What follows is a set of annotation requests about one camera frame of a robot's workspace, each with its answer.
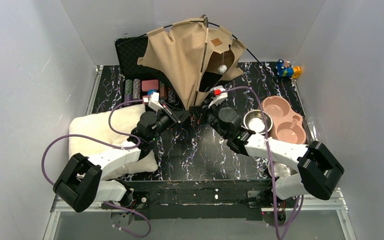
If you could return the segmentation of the tan fabric pet tent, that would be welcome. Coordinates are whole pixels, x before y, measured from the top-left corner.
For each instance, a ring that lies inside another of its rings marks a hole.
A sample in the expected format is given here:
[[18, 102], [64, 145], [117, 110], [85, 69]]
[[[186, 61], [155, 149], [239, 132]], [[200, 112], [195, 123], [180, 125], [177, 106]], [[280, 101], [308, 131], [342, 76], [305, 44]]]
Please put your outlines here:
[[[212, 88], [233, 81], [243, 74], [238, 63], [247, 48], [245, 44], [223, 26], [210, 27], [208, 22], [208, 27], [206, 58], [196, 105], [193, 101], [205, 45], [202, 17], [176, 22], [169, 31], [160, 27], [148, 32], [146, 52], [137, 60], [138, 65], [164, 73], [187, 110], [201, 105]], [[221, 75], [218, 67], [222, 63], [223, 52], [227, 71]]]

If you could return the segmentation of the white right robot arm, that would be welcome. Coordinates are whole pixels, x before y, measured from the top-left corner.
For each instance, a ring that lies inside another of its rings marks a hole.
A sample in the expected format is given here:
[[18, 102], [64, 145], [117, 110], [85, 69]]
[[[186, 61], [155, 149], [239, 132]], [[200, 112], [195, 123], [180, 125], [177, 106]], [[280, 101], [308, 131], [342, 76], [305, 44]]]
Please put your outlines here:
[[193, 107], [193, 115], [208, 123], [235, 153], [270, 159], [296, 174], [275, 179], [271, 191], [276, 200], [312, 195], [329, 200], [345, 170], [329, 149], [319, 141], [310, 145], [288, 143], [242, 127], [242, 117], [231, 107]]

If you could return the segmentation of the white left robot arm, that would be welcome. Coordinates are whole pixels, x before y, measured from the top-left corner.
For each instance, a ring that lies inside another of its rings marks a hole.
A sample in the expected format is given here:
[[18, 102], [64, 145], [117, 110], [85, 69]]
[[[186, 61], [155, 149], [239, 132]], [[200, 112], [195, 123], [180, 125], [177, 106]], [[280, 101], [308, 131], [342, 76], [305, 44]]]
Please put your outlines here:
[[120, 146], [92, 156], [74, 154], [53, 185], [53, 191], [75, 212], [80, 213], [95, 202], [119, 202], [128, 188], [109, 175], [126, 164], [147, 157], [156, 137], [190, 117], [188, 110], [167, 106], [157, 112], [141, 114], [132, 136]]

